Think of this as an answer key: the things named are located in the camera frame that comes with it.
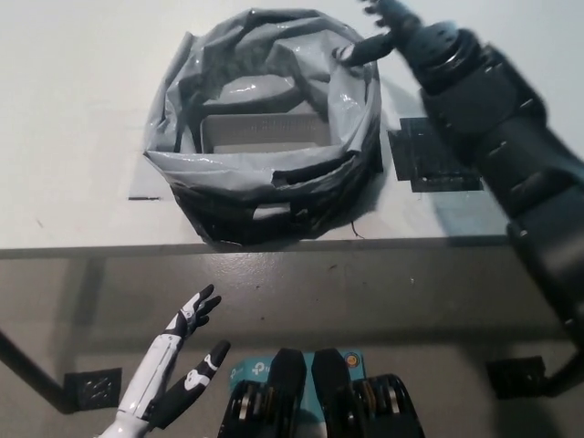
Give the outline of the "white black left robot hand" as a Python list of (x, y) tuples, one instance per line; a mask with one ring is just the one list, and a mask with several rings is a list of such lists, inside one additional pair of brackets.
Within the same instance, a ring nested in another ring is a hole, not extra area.
[(178, 355), (188, 338), (209, 322), (221, 302), (209, 285), (192, 296), (151, 343), (121, 399), (116, 419), (142, 433), (164, 429), (177, 420), (209, 386), (231, 344), (219, 341), (202, 361), (168, 386)]

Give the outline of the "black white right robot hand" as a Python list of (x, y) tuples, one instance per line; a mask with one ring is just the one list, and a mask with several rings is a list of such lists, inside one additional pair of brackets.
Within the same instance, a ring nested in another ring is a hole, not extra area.
[(368, 16), (378, 16), (375, 25), (387, 27), (388, 31), (335, 48), (332, 51), (333, 58), (348, 68), (377, 61), (388, 56), (395, 48), (403, 49), (422, 27), (422, 20), (401, 1), (368, 1), (363, 12)]

